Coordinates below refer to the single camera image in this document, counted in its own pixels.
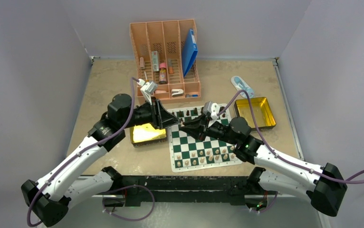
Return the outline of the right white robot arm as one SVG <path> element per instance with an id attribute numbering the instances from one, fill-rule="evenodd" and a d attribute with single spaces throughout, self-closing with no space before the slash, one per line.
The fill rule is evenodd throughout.
<path id="1" fill-rule="evenodd" d="M 298 182 L 305 188 L 305 197 L 319 212 L 335 217 L 338 214 L 347 185 L 339 169 L 327 163 L 325 166 L 308 163 L 267 147 L 266 142 L 253 137 L 252 128 L 242 117 L 234 117 L 228 125 L 200 115 L 186 121 L 180 130 L 196 140 L 211 137 L 234 145 L 233 153 L 243 161 L 271 168 Z"/>

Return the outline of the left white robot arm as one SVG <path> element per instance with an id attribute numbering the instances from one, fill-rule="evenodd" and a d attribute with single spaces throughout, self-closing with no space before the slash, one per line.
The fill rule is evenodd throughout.
<path id="1" fill-rule="evenodd" d="M 135 106 L 134 98 L 128 94 L 114 96 L 107 111 L 68 157 L 37 181 L 27 180 L 22 184 L 21 191 L 29 208 L 28 226 L 38 226 L 31 222 L 32 213 L 50 227 L 73 206 L 97 193 L 117 194 L 125 190 L 122 174 L 111 166 L 83 182 L 75 181 L 125 138 L 126 128 L 150 124 L 155 129 L 165 129 L 179 123 L 180 119 L 165 110 L 153 96 L 141 106 Z"/>

